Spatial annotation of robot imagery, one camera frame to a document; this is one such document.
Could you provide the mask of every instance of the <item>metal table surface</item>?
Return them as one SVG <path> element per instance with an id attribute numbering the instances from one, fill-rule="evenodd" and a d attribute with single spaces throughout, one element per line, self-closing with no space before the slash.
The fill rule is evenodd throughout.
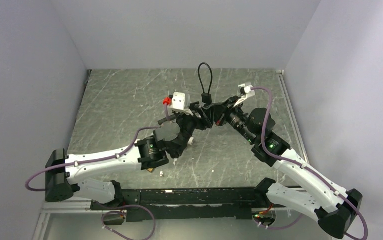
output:
<path id="1" fill-rule="evenodd" d="M 201 70 L 208 90 L 210 73 Z M 288 111 L 286 95 L 274 69 L 213 69 L 213 102 L 237 95 L 238 85 L 251 82 L 273 91 L 271 117 L 274 132 L 302 155 L 299 138 Z M 141 127 L 157 126 L 164 118 L 162 100 L 174 92 L 190 94 L 191 102 L 201 101 L 202 88 L 195 69 L 92 70 L 78 112 L 69 154 L 91 154 L 127 146 Z M 244 102 L 243 110 L 266 107 L 268 94 L 258 91 Z M 152 134 L 142 131 L 143 139 Z M 271 178 L 287 187 L 297 184 L 289 177 L 260 162 L 252 146 L 228 124 L 205 131 L 196 130 L 195 142 L 176 164 L 173 160 L 153 173 L 113 172 L 96 177 L 116 180 L 123 189 L 230 188 L 255 187 Z"/>

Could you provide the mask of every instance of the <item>white wall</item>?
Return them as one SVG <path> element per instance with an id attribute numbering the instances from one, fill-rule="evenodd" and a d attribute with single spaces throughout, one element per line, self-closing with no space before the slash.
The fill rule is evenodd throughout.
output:
<path id="1" fill-rule="evenodd" d="M 323 0 L 285 71 L 309 161 L 362 192 L 383 239 L 383 1 Z"/>
<path id="2" fill-rule="evenodd" d="M 284 69 L 321 0 L 52 0 L 89 69 Z"/>
<path id="3" fill-rule="evenodd" d="M 32 238 L 44 194 L 24 183 L 68 146 L 86 75 L 49 0 L 0 0 L 0 240 Z"/>

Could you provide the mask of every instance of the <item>purple cable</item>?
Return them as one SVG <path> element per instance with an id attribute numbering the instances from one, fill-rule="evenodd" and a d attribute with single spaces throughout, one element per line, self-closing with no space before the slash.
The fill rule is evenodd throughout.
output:
<path id="1" fill-rule="evenodd" d="M 168 103 L 165 103 L 165 104 L 163 105 L 163 108 L 165 109 L 166 120 L 171 121 L 171 119 L 170 119 L 170 114 L 168 113 Z"/>
<path id="2" fill-rule="evenodd" d="M 265 132 L 267 131 L 267 124 L 268 124 L 268 118 L 270 116 L 271 106 L 273 105 L 273 92 L 270 89 L 268 89 L 266 87 L 263 87 L 263 86 L 255 86 L 255 87 L 252 87 L 251 90 L 264 90 L 269 95 L 269 102 L 268 102 L 268 106 L 266 107 L 266 114 L 265 114 L 265 118 L 263 120 L 263 125 L 262 125 L 262 143 L 263 143 L 264 142 L 263 138 L 265 136 Z M 286 157 L 278 156 L 278 155 L 275 155 L 275 154 L 271 153 L 270 151 L 268 151 L 267 146 L 265 146 L 265 144 L 261 144 L 261 146 L 262 146 L 263 150 L 265 151 L 265 153 L 268 154 L 269 156 L 271 156 L 271 157 L 273 157 L 275 159 L 278 159 L 278 160 L 284 160 L 284 161 L 296 164 L 299 167 L 303 167 L 303 164 L 298 162 L 298 161 L 295 161 L 295 160 L 292 160 L 292 159 L 289 159 L 289 158 L 286 158 Z M 316 171 L 312 170 L 311 168 L 306 168 L 306 167 L 303 167 L 303 168 L 306 169 L 307 171 L 309 171 L 310 173 L 312 173 L 313 175 L 315 175 L 317 178 L 319 178 L 325 185 L 327 185 L 328 188 L 330 188 L 330 190 L 332 190 L 333 192 L 337 191 L 328 181 L 326 181 L 324 179 L 324 177 L 322 177 Z M 363 217 L 363 215 L 361 214 L 359 209 L 351 201 L 349 201 L 341 193 L 339 193 L 338 196 L 341 199 L 343 199 L 356 212 L 356 214 L 361 219 L 361 222 L 362 222 L 362 225 L 363 225 L 363 228 L 364 228 L 364 236 L 362 238 L 356 238 L 356 237 L 354 237 L 354 236 L 352 236 L 352 235 L 350 235 L 348 233 L 345 233 L 345 235 L 348 236 L 349 238 L 353 239 L 353 240 L 367 240 L 368 239 L 367 221 L 365 220 L 365 218 Z"/>
<path id="3" fill-rule="evenodd" d="M 300 214 L 292 223 L 290 223 L 287 226 L 265 226 L 269 230 L 284 230 L 293 227 L 295 224 L 297 224 L 302 218 L 304 217 L 303 214 Z"/>
<path id="4" fill-rule="evenodd" d="M 98 205 L 100 205 L 103 208 L 110 209 L 110 210 L 123 210 L 123 209 L 129 209 L 129 208 L 140 208 L 140 209 L 145 210 L 146 212 L 148 212 L 150 214 L 151 218 L 153 219 L 153 229 L 152 229 L 152 232 L 150 233 L 150 235 L 148 237 L 144 238 L 143 240 L 149 240 L 153 236 L 153 234 L 155 234 L 155 230 L 156 230 L 155 215 L 153 215 L 153 213 L 149 209 L 147 209 L 146 207 L 140 206 L 140 205 L 126 205 L 126 206 L 120 206 L 120 207 L 107 207 L 107 206 L 102 205 L 100 202 L 95 201 L 95 203 L 97 203 Z M 121 214 L 121 212 L 119 212 L 119 211 L 110 211 L 110 212 L 105 213 L 101 217 L 101 224 L 103 225 L 103 227 L 105 229 L 111 231 L 112 233 L 120 236 L 121 238 L 124 238 L 126 240 L 133 240 L 133 239 L 131 239 L 131 238 L 125 236 L 125 235 L 122 235 L 118 231 L 116 231 L 116 230 L 114 230 L 114 229 L 112 229 L 112 228 L 110 228 L 110 227 L 105 225 L 105 217 L 107 215 L 109 215 L 109 214 L 117 214 L 117 215 L 119 215 L 119 214 Z"/>
<path id="5" fill-rule="evenodd" d="M 158 129 L 159 126 L 147 126 L 147 127 L 142 127 L 140 128 L 136 133 L 135 133 L 135 136 L 134 136 L 134 139 L 132 140 L 132 142 L 129 144 L 129 146 L 122 152 L 118 153 L 120 156 L 124 155 L 125 153 L 127 153 L 128 151 L 130 151 L 133 146 L 134 146 L 134 143 L 136 142 L 137 138 L 139 137 L 139 133 L 143 130 L 149 130 L 149 129 Z M 97 163 L 97 162 L 101 162 L 101 161 L 106 161 L 106 160 L 111 160 L 111 159 L 114 159 L 116 157 L 116 155 L 110 155 L 110 156 L 106 156 L 106 157 L 102 157 L 102 158 L 97 158 L 97 159 L 92 159 L 92 160 L 85 160 L 85 161 L 78 161 L 78 164 L 81 165 L 81 164 L 91 164 L 91 163 Z M 51 171 L 51 170 L 55 170 L 55 169 L 60 169 L 60 168 L 66 168 L 66 167 L 69 167 L 69 166 L 73 166 L 75 163 L 74 162 L 71 162 L 71 163 L 64 163 L 64 164 L 60 164 L 60 165 L 55 165 L 55 166 L 51 166 L 51 167 L 47 167 L 43 170 L 40 170 L 38 171 L 36 174 L 32 175 L 30 178 L 28 178 L 28 180 L 25 182 L 25 188 L 32 191 L 32 192 L 44 192 L 46 191 L 45 188 L 32 188 L 30 187 L 30 182 L 35 179 L 36 177 L 38 177 L 39 175 L 45 173 L 45 172 L 48 172 L 48 171 Z"/>

